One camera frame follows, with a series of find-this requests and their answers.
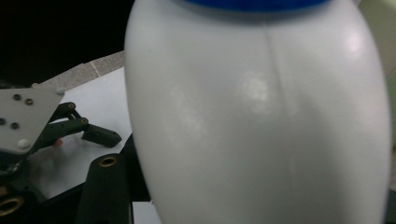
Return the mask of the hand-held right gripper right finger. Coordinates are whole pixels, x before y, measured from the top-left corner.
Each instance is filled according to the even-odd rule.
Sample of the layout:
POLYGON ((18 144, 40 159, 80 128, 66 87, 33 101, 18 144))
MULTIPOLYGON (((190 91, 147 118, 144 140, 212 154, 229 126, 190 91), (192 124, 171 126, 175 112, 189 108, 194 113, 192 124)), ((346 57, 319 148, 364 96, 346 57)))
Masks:
POLYGON ((396 191, 392 189, 389 191, 386 224, 396 224, 396 191))

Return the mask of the green pump bottle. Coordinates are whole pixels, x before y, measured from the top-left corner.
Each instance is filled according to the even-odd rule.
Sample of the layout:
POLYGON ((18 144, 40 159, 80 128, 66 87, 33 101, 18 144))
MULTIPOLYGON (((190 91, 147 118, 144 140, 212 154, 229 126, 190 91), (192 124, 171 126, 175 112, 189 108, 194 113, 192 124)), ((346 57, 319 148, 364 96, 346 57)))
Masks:
POLYGON ((386 75, 396 144, 396 0, 361 0, 359 9, 373 33, 386 75))

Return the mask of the white bottle with blue cap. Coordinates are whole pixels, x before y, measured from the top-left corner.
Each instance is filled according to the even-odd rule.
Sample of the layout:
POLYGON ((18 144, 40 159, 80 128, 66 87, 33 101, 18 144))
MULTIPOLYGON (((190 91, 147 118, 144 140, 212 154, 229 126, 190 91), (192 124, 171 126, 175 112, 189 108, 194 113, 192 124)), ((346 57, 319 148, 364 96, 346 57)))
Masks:
POLYGON ((353 0, 134 0, 125 63, 162 224, 384 224, 389 98, 353 0))

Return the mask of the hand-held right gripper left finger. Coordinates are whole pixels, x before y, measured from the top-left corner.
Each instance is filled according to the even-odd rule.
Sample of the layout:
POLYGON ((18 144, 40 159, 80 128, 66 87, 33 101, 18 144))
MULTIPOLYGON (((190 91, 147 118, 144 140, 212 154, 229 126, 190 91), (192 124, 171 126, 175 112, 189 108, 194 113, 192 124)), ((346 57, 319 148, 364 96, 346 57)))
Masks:
POLYGON ((132 202, 150 202, 151 197, 142 173, 140 161, 135 148, 134 137, 132 134, 125 142, 121 154, 126 162, 126 174, 128 179, 128 190, 132 202))

